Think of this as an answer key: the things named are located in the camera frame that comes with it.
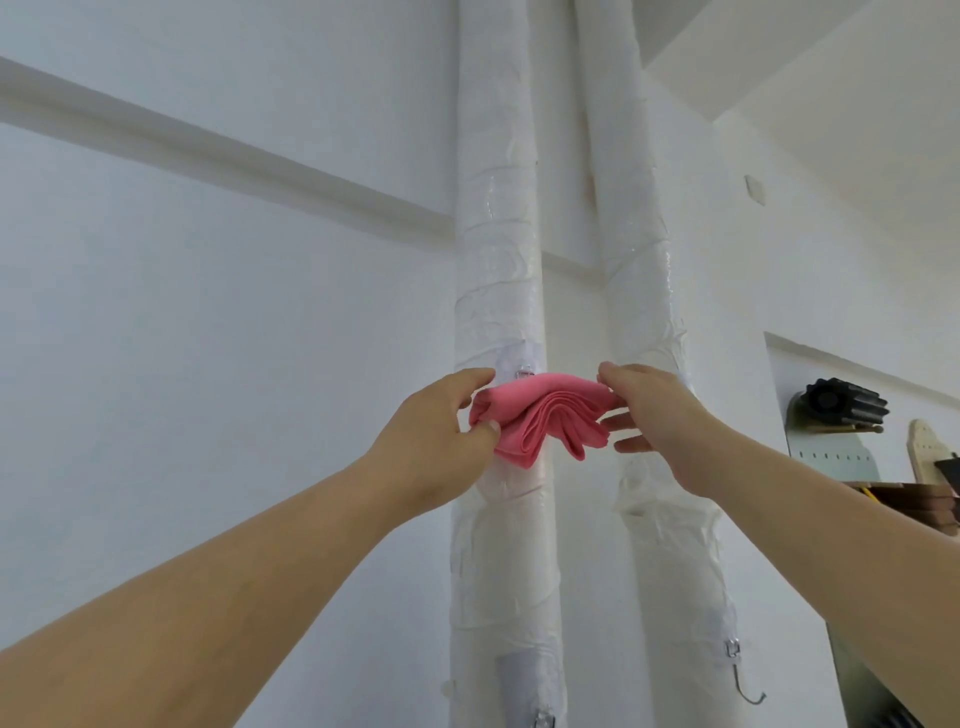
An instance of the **white pipe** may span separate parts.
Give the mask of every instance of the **white pipe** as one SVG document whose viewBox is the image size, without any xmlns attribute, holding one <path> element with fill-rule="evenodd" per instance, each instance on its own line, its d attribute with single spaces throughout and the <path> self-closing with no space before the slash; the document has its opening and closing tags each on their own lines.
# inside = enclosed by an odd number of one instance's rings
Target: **white pipe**
<svg viewBox="0 0 960 728">
<path fill-rule="evenodd" d="M 460 30 L 457 367 L 500 383 L 546 368 L 526 2 L 463 0 Z M 454 503 L 450 566 L 450 725 L 565 728 L 548 449 Z"/>
<path fill-rule="evenodd" d="M 683 281 L 660 212 L 631 0 L 576 0 L 612 344 L 690 384 Z M 744 724 L 726 642 L 736 619 L 720 564 L 719 509 L 658 455 L 626 461 L 617 504 L 634 548 L 657 723 Z"/>
</svg>

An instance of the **metal hook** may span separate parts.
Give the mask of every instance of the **metal hook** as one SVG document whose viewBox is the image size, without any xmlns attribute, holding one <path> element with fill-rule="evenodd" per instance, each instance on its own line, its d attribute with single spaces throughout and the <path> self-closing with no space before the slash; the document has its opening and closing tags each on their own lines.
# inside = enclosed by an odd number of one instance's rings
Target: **metal hook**
<svg viewBox="0 0 960 728">
<path fill-rule="evenodd" d="M 760 694 L 759 700 L 751 700 L 745 694 L 743 694 L 743 689 L 740 688 L 740 670 L 736 668 L 736 665 L 733 666 L 733 682 L 736 684 L 736 691 L 740 693 L 740 697 L 746 700 L 751 705 L 760 705 L 764 700 L 767 699 L 767 693 L 762 692 Z"/>
<path fill-rule="evenodd" d="M 727 657 L 730 658 L 733 663 L 733 683 L 736 685 L 736 691 L 740 693 L 740 697 L 746 700 L 751 705 L 760 705 L 764 700 L 767 699 L 767 693 L 762 692 L 760 694 L 759 700 L 751 700 L 745 694 L 743 694 L 743 689 L 740 687 L 740 670 L 738 669 L 740 664 L 740 640 L 726 640 L 724 642 L 724 647 L 727 650 Z"/>
</svg>

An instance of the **pink towel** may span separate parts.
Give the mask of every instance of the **pink towel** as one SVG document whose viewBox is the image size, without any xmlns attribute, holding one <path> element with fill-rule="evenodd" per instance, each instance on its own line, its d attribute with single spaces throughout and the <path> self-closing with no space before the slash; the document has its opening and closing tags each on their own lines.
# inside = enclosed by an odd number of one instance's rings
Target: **pink towel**
<svg viewBox="0 0 960 728">
<path fill-rule="evenodd" d="M 610 433 L 597 420 L 623 406 L 603 384 L 571 375 L 527 376 L 477 393 L 470 409 L 470 426 L 486 420 L 500 423 L 496 453 L 521 468 L 537 461 L 547 435 L 563 441 L 577 460 L 586 458 L 584 445 L 604 448 Z"/>
</svg>

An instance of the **yellow cable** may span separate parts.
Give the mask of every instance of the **yellow cable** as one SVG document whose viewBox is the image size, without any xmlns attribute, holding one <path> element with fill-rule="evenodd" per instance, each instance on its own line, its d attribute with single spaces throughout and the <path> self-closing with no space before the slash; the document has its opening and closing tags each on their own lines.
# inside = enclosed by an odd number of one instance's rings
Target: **yellow cable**
<svg viewBox="0 0 960 728">
<path fill-rule="evenodd" d="M 860 490 L 863 491 L 863 495 L 868 497 L 870 500 L 876 503 L 880 503 L 880 499 L 870 492 L 870 488 L 861 488 Z"/>
</svg>

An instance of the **left hand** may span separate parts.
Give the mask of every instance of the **left hand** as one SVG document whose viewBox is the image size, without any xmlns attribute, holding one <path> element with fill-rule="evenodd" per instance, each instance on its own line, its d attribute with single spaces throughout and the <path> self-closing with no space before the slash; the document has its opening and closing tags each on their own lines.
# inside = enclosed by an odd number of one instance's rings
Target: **left hand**
<svg viewBox="0 0 960 728">
<path fill-rule="evenodd" d="M 493 369 L 464 369 L 411 395 L 383 428 L 363 461 L 391 484 L 407 518 L 462 495 L 493 458 L 500 425 L 461 432 L 457 410 L 490 384 Z"/>
</svg>

